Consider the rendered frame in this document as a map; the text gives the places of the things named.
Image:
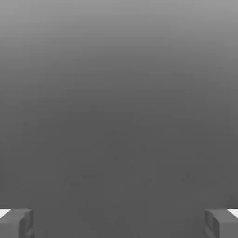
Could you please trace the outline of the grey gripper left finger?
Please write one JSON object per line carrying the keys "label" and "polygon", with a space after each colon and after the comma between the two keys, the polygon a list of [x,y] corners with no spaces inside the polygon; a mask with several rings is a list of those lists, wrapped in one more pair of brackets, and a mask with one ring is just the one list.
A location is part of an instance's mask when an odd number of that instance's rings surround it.
{"label": "grey gripper left finger", "polygon": [[34,238],[34,211],[0,209],[0,238]]}

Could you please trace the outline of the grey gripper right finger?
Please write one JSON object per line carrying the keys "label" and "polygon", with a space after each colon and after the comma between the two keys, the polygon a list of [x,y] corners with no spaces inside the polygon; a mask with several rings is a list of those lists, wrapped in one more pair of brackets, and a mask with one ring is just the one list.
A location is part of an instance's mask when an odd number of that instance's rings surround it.
{"label": "grey gripper right finger", "polygon": [[205,238],[238,238],[238,209],[206,209]]}

